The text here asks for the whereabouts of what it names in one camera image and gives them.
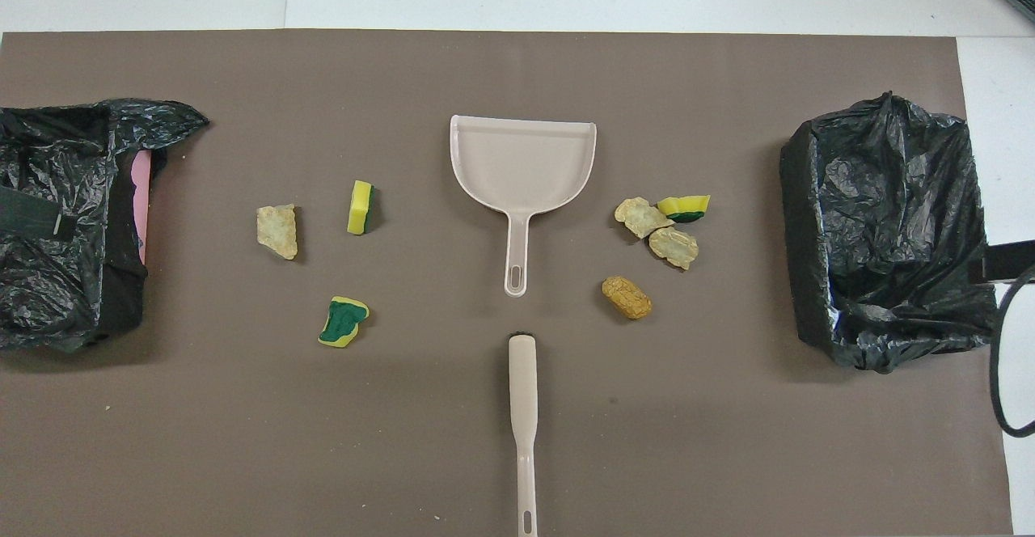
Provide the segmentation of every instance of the pink object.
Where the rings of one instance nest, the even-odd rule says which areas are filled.
[[[129,176],[137,186],[132,195],[134,220],[140,236],[140,261],[144,263],[144,246],[147,243],[147,208],[151,197],[151,151],[141,150],[132,160]]]

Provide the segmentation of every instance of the yellow and green sponge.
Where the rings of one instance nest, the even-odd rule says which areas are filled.
[[[344,348],[356,338],[359,323],[371,316],[371,308],[354,298],[333,297],[327,309],[327,323],[319,341],[332,348]]]
[[[349,234],[363,235],[369,230],[371,206],[374,203],[373,184],[356,180],[352,185],[352,205],[349,206]]]
[[[657,209],[674,222],[692,222],[705,216],[710,195],[687,195],[683,198],[666,198],[657,202]]]

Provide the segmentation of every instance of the yellow rock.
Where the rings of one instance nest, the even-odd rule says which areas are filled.
[[[650,315],[650,297],[625,276],[608,276],[600,291],[625,319],[637,320]]]

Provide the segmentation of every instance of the wrinkled plastic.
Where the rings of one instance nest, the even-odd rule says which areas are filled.
[[[798,335],[845,366],[887,374],[990,341],[993,287],[964,120],[891,92],[802,123],[780,153]]]
[[[153,151],[153,175],[207,123],[185,103],[136,98],[0,109],[0,184],[78,216],[70,241],[0,231],[0,349],[77,350],[141,323],[134,157]]]

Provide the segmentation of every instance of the rock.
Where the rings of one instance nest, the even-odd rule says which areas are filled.
[[[664,258],[669,264],[681,269],[689,269],[690,263],[698,258],[698,239],[683,234],[673,228],[661,228],[650,235],[647,243],[658,258]]]
[[[637,320],[650,315],[650,297],[625,276],[608,276],[600,291],[625,319]]]
[[[259,243],[279,253],[286,261],[295,260],[298,256],[298,242],[295,235],[294,203],[256,209],[256,221]]]
[[[626,199],[625,202],[619,203],[615,209],[615,220],[625,223],[625,228],[640,239],[646,238],[650,232],[658,228],[676,223],[643,198]]]

